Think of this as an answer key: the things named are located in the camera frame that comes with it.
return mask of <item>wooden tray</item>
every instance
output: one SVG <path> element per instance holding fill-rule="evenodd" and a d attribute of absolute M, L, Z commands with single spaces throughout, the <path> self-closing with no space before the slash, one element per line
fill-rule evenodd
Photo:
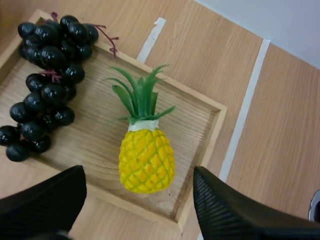
<path fill-rule="evenodd" d="M 37 10 L 29 21 L 39 24 L 46 19 L 51 16 Z M 9 115 L 10 107 L 29 93 L 26 77 L 41 71 L 19 56 L 21 42 L 17 35 L 0 57 L 0 126 L 15 124 Z M 86 77 L 78 85 L 76 98 L 68 104 L 76 115 L 74 123 L 54 133 L 51 150 L 25 163 L 38 167 L 45 164 L 46 168 L 59 171 L 83 165 L 89 194 L 183 231 L 192 205 L 193 168 L 208 164 L 227 108 L 162 73 L 158 74 L 157 77 L 164 80 L 155 88 L 159 92 L 157 111 L 176 105 L 173 113 L 160 120 L 160 128 L 175 152 L 176 176 L 167 190 L 155 194 L 128 192 L 120 183 L 118 173 L 118 155 L 128 123 L 106 124 L 128 114 L 112 92 L 113 82 L 105 80 L 110 77 L 124 80 L 110 66 L 124 68 L 137 79 L 152 71 L 122 52 L 117 52 L 117 59 L 114 59 L 110 46 L 96 43 L 92 57 L 83 64 Z"/>

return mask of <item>grape bunch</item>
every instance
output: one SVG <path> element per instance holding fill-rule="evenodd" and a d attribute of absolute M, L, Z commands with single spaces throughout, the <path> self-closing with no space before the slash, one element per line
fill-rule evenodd
<path fill-rule="evenodd" d="M 27 76 L 30 94 L 10 109 L 17 126 L 0 127 L 0 145 L 7 147 L 6 155 L 13 162 L 22 162 L 31 153 L 44 153 L 52 143 L 48 134 L 74 122 L 75 113 L 67 102 L 77 95 L 77 84 L 85 78 L 81 63 L 91 57 L 98 30 L 111 41 L 110 50 L 116 57 L 113 40 L 119 38 L 108 37 L 101 29 L 105 26 L 82 24 L 72 15 L 60 22 L 56 13 L 51 16 L 53 20 L 41 25 L 23 22 L 18 26 L 23 39 L 19 54 L 44 71 Z"/>

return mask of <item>toy fruit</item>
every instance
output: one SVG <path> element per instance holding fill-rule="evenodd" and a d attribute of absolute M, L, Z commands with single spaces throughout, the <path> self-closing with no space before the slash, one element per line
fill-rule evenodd
<path fill-rule="evenodd" d="M 112 69 L 125 76 L 132 90 L 117 78 L 109 78 L 119 85 L 112 90 L 119 96 L 131 116 L 120 148 L 120 181 L 134 193 L 152 194 L 170 186 L 175 176 L 175 158 L 169 139 L 159 129 L 159 119 L 174 110 L 174 106 L 155 114 L 158 93 L 153 92 L 158 82 L 157 73 L 164 66 L 153 70 L 146 78 L 135 82 L 133 77 L 117 67 Z"/>

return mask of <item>pineapple body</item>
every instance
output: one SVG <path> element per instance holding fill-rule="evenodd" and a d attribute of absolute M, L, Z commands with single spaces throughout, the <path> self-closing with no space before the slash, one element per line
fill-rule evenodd
<path fill-rule="evenodd" d="M 159 129 L 128 131 L 119 155 L 120 181 L 134 193 L 151 194 L 169 187 L 175 176 L 174 150 Z"/>

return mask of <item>plastic fruit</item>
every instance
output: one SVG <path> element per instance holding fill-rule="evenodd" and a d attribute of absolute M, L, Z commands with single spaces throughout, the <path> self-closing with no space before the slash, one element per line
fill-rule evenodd
<path fill-rule="evenodd" d="M 98 38 L 99 38 L 98 30 L 92 24 L 83 24 L 83 25 L 88 29 L 90 44 L 94 44 L 96 41 L 98 41 Z"/>
<path fill-rule="evenodd" d="M 60 49 L 68 61 L 71 61 L 75 58 L 76 46 L 71 41 L 66 39 L 62 40 Z"/>
<path fill-rule="evenodd" d="M 48 135 L 45 135 L 42 139 L 38 141 L 30 142 L 30 149 L 36 154 L 42 154 L 46 152 L 51 146 L 51 139 Z"/>
<path fill-rule="evenodd" d="M 75 16 L 65 15 L 60 20 L 60 26 L 61 26 L 61 28 L 62 28 L 62 30 L 64 32 L 67 32 L 68 31 L 68 26 L 71 23 L 74 23 L 74 22 L 79 22 L 78 19 Z"/>
<path fill-rule="evenodd" d="M 59 34 L 49 24 L 41 24 L 36 27 L 34 35 L 44 44 L 44 45 L 55 45 L 59 42 Z"/>
<path fill-rule="evenodd" d="M 74 111 L 67 106 L 59 108 L 54 113 L 54 120 L 61 126 L 68 126 L 72 124 L 75 120 L 75 117 Z"/>
<path fill-rule="evenodd" d="M 28 121 L 21 128 L 22 136 L 29 141 L 38 141 L 45 136 L 46 128 L 36 121 Z"/>
<path fill-rule="evenodd" d="M 48 79 L 38 73 L 33 73 L 27 76 L 25 84 L 30 92 L 40 92 L 47 84 Z"/>
<path fill-rule="evenodd" d="M 23 22 L 18 26 L 18 33 L 21 38 L 26 38 L 34 33 L 36 25 L 32 22 Z"/>
<path fill-rule="evenodd" d="M 14 126 L 5 125 L 0 127 L 0 145 L 8 146 L 19 141 L 20 132 Z"/>
<path fill-rule="evenodd" d="M 42 48 L 40 60 L 49 69 L 62 69 L 67 65 L 66 56 L 55 46 Z"/>
<path fill-rule="evenodd" d="M 33 112 L 41 113 L 46 110 L 46 102 L 42 99 L 40 93 L 32 92 L 24 99 L 24 104 L 27 109 Z"/>
<path fill-rule="evenodd" d="M 32 114 L 23 102 L 18 102 L 11 107 L 10 116 L 17 123 L 25 123 L 31 119 Z"/>
<path fill-rule="evenodd" d="M 23 44 L 21 44 L 20 46 L 19 46 L 19 54 L 20 54 L 20 56 L 23 58 L 23 59 L 25 59 L 25 60 L 28 60 L 27 59 L 27 53 L 26 53 L 26 49 L 25 49 L 25 47 L 24 47 L 24 45 Z"/>
<path fill-rule="evenodd" d="M 146 78 L 135 82 L 126 71 L 112 67 L 130 82 L 133 91 L 116 78 L 112 90 L 119 96 L 131 117 L 129 129 L 120 148 L 119 173 L 124 187 L 134 193 L 151 194 L 170 186 L 175 176 L 174 150 L 159 127 L 159 119 L 174 110 L 174 106 L 156 114 L 158 93 L 153 92 L 158 82 L 157 67 Z"/>
<path fill-rule="evenodd" d="M 92 55 L 92 49 L 91 46 L 85 44 L 82 46 L 78 46 L 78 55 L 81 60 L 87 60 Z"/>
<path fill-rule="evenodd" d="M 22 162 L 29 157 L 29 143 L 26 140 L 17 141 L 6 148 L 6 156 L 13 162 Z"/>
<path fill-rule="evenodd" d="M 31 36 L 27 36 L 24 41 L 23 41 L 23 45 L 25 47 L 40 47 L 42 45 L 42 43 L 39 41 L 38 38 L 36 38 L 34 35 Z"/>
<path fill-rule="evenodd" d="M 68 26 L 68 36 L 77 45 L 85 44 L 89 41 L 89 31 L 80 22 L 72 22 Z"/>
<path fill-rule="evenodd" d="M 33 64 L 41 64 L 40 49 L 37 46 L 29 46 L 25 48 L 26 58 Z"/>
<path fill-rule="evenodd" d="M 55 29 L 55 31 L 58 33 L 58 36 L 62 37 L 62 35 L 63 35 L 62 28 L 58 22 L 53 21 L 51 19 L 48 19 L 45 21 L 45 24 L 48 24 L 51 27 L 53 27 Z"/>
<path fill-rule="evenodd" d="M 53 132 L 59 127 L 58 123 L 54 119 L 54 116 L 52 116 L 51 114 L 43 115 L 42 120 L 48 133 Z"/>
<path fill-rule="evenodd" d="M 68 82 L 79 84 L 85 78 L 85 70 L 81 65 L 71 63 L 69 67 L 64 71 L 63 76 Z"/>
<path fill-rule="evenodd" d="M 68 94 L 67 101 L 72 100 L 77 95 L 77 87 L 74 86 L 63 86 Z"/>
<path fill-rule="evenodd" d="M 41 91 L 42 98 L 50 105 L 61 106 L 67 102 L 67 90 L 60 84 L 47 84 Z"/>

